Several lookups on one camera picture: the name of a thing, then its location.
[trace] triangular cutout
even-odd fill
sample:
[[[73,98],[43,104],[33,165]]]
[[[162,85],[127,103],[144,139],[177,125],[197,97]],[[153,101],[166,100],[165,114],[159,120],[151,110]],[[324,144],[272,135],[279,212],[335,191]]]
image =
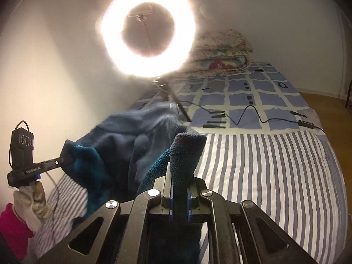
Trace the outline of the triangular cutout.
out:
[[[70,242],[70,248],[84,255],[88,255],[103,222],[103,217],[96,218],[85,230]]]
[[[269,254],[275,253],[288,247],[288,244],[265,222],[262,218],[256,218],[260,234],[264,240]]]

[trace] gloved hand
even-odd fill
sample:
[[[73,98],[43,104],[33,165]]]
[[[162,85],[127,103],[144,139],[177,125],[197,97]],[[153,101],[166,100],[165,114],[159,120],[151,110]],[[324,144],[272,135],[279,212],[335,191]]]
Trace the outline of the gloved hand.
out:
[[[40,181],[33,181],[28,187],[20,187],[14,191],[12,208],[15,215],[33,232],[37,232],[44,220],[51,215]]]

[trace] stack of folded bedding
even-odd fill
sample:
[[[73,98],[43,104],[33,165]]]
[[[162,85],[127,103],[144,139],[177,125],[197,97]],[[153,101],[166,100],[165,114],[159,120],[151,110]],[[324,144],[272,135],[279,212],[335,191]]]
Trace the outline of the stack of folded bedding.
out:
[[[197,78],[242,73],[251,65],[249,52],[253,52],[253,46],[238,31],[213,31],[195,38],[188,60],[174,77]]]

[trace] baseboard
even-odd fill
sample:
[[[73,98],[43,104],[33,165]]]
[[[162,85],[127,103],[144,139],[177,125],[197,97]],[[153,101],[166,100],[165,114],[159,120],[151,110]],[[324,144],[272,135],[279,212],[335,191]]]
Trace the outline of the baseboard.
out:
[[[339,99],[344,99],[344,100],[346,100],[346,98],[347,98],[347,95],[340,95],[340,94],[332,93],[332,92],[325,92],[325,91],[305,89],[305,88],[296,88],[296,89],[298,90],[298,92],[302,92],[302,93],[318,94],[318,95],[334,97],[334,98],[339,98]]]

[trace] pink sleeve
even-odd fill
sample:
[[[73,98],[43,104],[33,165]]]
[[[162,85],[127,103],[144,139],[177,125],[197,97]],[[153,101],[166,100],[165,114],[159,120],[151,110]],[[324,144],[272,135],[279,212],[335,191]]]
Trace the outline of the pink sleeve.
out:
[[[28,238],[34,234],[13,213],[11,203],[6,205],[5,211],[0,215],[0,232],[16,258],[23,260],[27,254]]]

